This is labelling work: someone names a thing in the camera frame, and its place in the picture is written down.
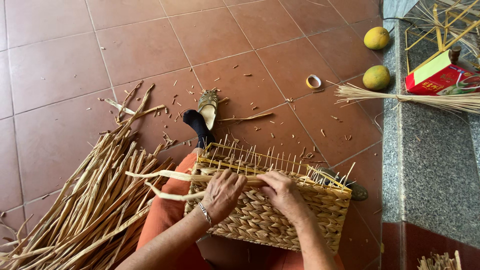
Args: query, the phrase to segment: forearm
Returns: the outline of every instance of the forearm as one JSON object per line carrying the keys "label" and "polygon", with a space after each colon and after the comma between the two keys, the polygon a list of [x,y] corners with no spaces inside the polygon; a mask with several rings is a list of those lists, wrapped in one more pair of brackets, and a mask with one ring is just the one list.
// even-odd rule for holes
{"label": "forearm", "polygon": [[295,226],[300,241],[305,270],[336,270],[336,264],[330,248],[318,227],[315,217],[300,222]]}
{"label": "forearm", "polygon": [[210,228],[204,214],[195,208],[190,214],[137,250],[117,270],[171,269],[179,255]]}

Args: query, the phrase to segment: foot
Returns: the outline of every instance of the foot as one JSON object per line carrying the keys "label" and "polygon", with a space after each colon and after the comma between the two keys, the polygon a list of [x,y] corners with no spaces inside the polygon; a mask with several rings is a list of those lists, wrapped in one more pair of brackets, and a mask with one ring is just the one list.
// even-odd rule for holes
{"label": "foot", "polygon": [[[320,168],[320,171],[323,171],[324,173],[330,175],[332,178],[336,176],[336,173],[334,173],[332,170],[326,169],[326,168]],[[337,182],[341,180],[339,176],[335,179]],[[357,184],[356,182],[353,183],[352,181],[348,181],[347,183],[348,188],[352,190],[352,200],[353,201],[364,201],[368,198],[368,191],[366,188],[363,186]]]}
{"label": "foot", "polygon": [[183,114],[183,122],[189,125],[198,136],[196,147],[205,149],[205,147],[215,142],[215,137],[208,130],[204,117],[195,110],[188,110]]}

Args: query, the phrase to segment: braided weave pattern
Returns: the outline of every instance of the braided weave pattern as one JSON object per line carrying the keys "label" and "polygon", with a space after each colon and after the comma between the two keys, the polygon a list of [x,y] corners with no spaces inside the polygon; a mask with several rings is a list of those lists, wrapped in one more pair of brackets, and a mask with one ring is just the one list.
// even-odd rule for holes
{"label": "braided weave pattern", "polygon": [[[215,156],[214,160],[230,163],[229,157],[220,155]],[[240,167],[255,168],[257,171],[263,172],[270,170],[270,168],[240,160],[235,160],[232,164],[240,164]],[[212,175],[216,171],[217,168],[209,167],[209,163],[202,162],[196,163],[192,169],[192,174]],[[331,248],[332,253],[336,254],[351,194],[341,193],[319,185],[303,184],[304,175],[297,175],[295,172],[286,174],[291,179],[300,182],[297,183],[297,187],[308,207],[316,215],[318,226],[327,241],[327,245]],[[192,181],[189,194],[203,191],[206,186],[207,183],[205,182]],[[200,201],[201,199],[187,201],[184,214],[190,213]],[[279,210],[272,206],[270,200],[256,187],[245,186],[235,210],[226,219],[211,228],[209,232],[227,238],[300,251],[295,227]]]}

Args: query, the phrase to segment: yellow fruit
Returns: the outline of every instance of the yellow fruit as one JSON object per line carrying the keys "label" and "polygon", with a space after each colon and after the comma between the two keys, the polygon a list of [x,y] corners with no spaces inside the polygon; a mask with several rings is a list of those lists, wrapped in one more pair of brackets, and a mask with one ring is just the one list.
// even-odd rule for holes
{"label": "yellow fruit", "polygon": [[390,72],[385,66],[373,66],[363,75],[363,84],[370,90],[380,90],[390,82]]}
{"label": "yellow fruit", "polygon": [[379,26],[368,30],[363,38],[363,43],[369,49],[383,49],[390,40],[387,29]]}

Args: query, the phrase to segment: black sock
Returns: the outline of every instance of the black sock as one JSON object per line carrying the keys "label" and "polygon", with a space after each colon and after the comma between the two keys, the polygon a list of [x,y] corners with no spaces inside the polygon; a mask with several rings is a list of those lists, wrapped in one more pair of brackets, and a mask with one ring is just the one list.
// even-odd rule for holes
{"label": "black sock", "polygon": [[205,149],[209,143],[215,142],[215,137],[208,130],[204,117],[195,110],[188,110],[183,114],[183,122],[189,125],[198,135],[198,143],[195,147]]}

